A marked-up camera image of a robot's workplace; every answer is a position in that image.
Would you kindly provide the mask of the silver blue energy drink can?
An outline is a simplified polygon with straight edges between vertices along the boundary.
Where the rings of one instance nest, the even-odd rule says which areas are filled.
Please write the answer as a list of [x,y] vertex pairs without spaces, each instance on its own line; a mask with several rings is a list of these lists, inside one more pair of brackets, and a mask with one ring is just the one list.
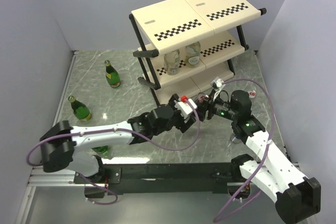
[[195,102],[202,104],[204,101],[207,101],[208,98],[209,98],[209,96],[208,96],[206,93],[204,93],[204,92],[200,92],[200,93],[196,96],[196,100],[195,100]]

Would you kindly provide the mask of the clear Chang soda water bottle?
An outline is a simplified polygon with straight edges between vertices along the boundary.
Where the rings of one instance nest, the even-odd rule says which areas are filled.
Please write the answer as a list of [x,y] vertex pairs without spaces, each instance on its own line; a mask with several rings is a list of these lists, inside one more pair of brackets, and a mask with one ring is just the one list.
[[176,75],[179,70],[180,51],[175,50],[164,55],[164,70],[168,75]]

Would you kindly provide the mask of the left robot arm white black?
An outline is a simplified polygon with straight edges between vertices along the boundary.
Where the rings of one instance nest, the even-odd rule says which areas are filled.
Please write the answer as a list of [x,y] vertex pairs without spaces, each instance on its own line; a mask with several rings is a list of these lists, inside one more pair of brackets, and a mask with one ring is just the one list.
[[53,173],[69,169],[99,183],[105,170],[98,157],[87,153],[88,149],[151,142],[172,128],[184,133],[200,120],[197,102],[173,95],[168,104],[117,124],[79,127],[60,121],[40,139],[43,170]]

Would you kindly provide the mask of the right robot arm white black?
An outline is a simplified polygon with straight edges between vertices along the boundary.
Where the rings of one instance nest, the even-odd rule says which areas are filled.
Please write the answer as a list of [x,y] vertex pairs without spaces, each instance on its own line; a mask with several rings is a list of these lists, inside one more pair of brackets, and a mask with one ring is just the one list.
[[217,115],[231,120],[233,133],[260,159],[258,163],[248,154],[232,159],[232,179],[255,184],[274,202],[284,223],[298,223],[320,212],[320,183],[297,169],[270,139],[265,127],[252,115],[246,91],[234,91],[229,101],[212,91],[203,103],[208,119]]

